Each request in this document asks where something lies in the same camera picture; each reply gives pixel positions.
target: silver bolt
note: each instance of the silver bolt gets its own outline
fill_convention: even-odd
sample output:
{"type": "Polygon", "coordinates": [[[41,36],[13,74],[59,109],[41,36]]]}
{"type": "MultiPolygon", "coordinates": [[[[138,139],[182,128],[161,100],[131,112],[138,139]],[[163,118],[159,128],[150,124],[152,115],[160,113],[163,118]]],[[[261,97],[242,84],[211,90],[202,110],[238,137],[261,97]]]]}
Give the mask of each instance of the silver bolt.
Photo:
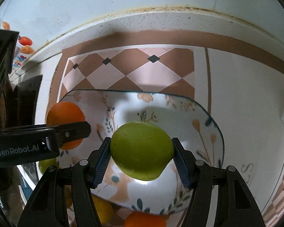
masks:
{"type": "Polygon", "coordinates": [[[50,172],[50,173],[52,173],[52,172],[54,172],[55,171],[55,167],[54,166],[50,166],[49,168],[48,168],[48,171],[50,172]]]}
{"type": "Polygon", "coordinates": [[[88,164],[88,161],[86,159],[83,159],[80,161],[81,166],[86,166],[88,164]]]}
{"type": "Polygon", "coordinates": [[[228,166],[228,169],[231,171],[231,172],[235,172],[236,171],[236,168],[234,166],[228,166]]]}
{"type": "Polygon", "coordinates": [[[197,166],[203,166],[204,165],[204,161],[198,159],[198,160],[196,160],[196,165],[197,166]]]}

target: lime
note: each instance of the lime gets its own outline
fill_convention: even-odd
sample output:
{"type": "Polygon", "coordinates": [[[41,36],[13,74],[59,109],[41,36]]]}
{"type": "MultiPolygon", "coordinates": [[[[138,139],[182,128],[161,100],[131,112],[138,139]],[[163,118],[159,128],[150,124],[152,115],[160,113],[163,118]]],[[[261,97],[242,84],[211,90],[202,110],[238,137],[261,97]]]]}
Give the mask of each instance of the lime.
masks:
{"type": "Polygon", "coordinates": [[[44,172],[50,166],[56,166],[57,168],[59,167],[55,158],[39,161],[39,170],[42,174],[44,174],[44,172]]]}
{"type": "Polygon", "coordinates": [[[173,143],[160,127],[144,122],[122,125],[111,138],[111,156],[122,172],[138,180],[158,178],[173,158],[173,143]]]}
{"type": "Polygon", "coordinates": [[[101,224],[105,224],[110,221],[115,214],[112,204],[95,195],[91,195],[91,197],[93,198],[93,202],[101,224]]]}

